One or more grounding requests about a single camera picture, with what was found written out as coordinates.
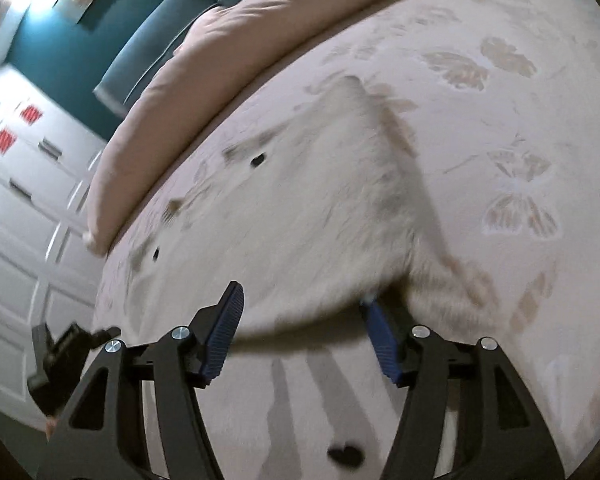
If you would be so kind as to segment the pink floral bed mattress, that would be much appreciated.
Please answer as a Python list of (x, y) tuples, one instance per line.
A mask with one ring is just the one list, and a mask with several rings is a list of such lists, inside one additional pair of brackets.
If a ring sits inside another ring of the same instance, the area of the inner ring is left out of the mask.
[(231, 146), (341, 77), (388, 110), (422, 175), (451, 268), (498, 308), (494, 338), (571, 479), (600, 478), (600, 7), (595, 0), (377, 0), (232, 99), (111, 244), (94, 323), (125, 314), (130, 257)]

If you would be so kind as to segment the pink folded duvet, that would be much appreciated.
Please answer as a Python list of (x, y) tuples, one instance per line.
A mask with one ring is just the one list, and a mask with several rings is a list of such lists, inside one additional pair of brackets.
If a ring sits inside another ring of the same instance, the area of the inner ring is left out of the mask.
[(106, 255), (125, 222), (204, 127), (272, 64), (377, 0), (242, 0), (210, 10), (102, 152), (83, 240)]

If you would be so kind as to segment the cream sweater with black hearts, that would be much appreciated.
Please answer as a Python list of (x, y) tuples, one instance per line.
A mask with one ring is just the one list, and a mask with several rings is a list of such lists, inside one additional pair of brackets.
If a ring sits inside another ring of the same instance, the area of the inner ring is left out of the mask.
[(201, 393), (230, 479), (342, 479), (330, 446), (381, 471), (398, 413), (358, 302), (396, 286), (449, 339), (494, 331), (498, 308), (443, 259), (439, 222), (396, 122), (353, 76), (224, 153), (130, 257), (124, 304), (154, 340), (242, 283), (245, 310), (221, 376)]

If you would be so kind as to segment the teal upholstered headboard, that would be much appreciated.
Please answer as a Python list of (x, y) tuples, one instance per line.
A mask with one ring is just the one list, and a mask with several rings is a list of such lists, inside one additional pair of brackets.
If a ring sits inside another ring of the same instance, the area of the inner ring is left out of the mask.
[(204, 12), (228, 8), (242, 0), (163, 0), (148, 15), (111, 62), (94, 88), (96, 99), (123, 118), (158, 69), (175, 53)]

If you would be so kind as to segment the white panelled wardrobe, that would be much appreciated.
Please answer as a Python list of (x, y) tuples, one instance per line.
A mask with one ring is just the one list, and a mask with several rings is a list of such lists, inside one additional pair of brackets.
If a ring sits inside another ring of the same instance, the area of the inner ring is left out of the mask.
[(0, 412), (42, 429), (29, 396), (32, 327), (91, 328), (102, 259), (83, 243), (105, 142), (9, 65), (0, 67)]

